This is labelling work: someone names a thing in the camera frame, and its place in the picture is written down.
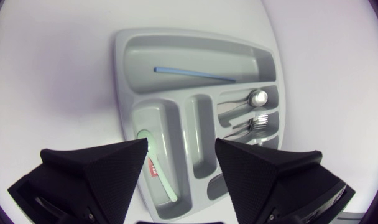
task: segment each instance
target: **metal spoon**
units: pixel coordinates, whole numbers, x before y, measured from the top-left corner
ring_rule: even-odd
[[[264,90],[256,90],[252,91],[248,98],[244,101],[239,102],[226,102],[226,103],[220,103],[217,107],[217,113],[222,114],[229,112],[233,109],[238,108],[242,105],[250,105],[250,106],[264,106],[266,102],[268,101],[268,94]]]

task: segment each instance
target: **white table surface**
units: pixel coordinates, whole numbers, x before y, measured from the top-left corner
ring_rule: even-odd
[[[286,82],[283,148],[320,150],[323,165],[365,212],[378,188],[378,22],[367,1],[265,1]],[[260,1],[6,1],[0,12],[0,205],[28,220],[7,192],[41,163],[43,148],[123,141],[113,41],[128,28],[166,27],[251,42]],[[126,223],[151,221],[136,190]],[[179,223],[237,223],[230,198]]]

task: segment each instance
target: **metal fork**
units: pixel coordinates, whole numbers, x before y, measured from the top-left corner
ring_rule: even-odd
[[[263,114],[256,118],[252,118],[248,123],[244,123],[234,128],[231,134],[224,137],[226,140],[235,140],[249,134],[251,131],[266,128],[268,123],[268,115]]]

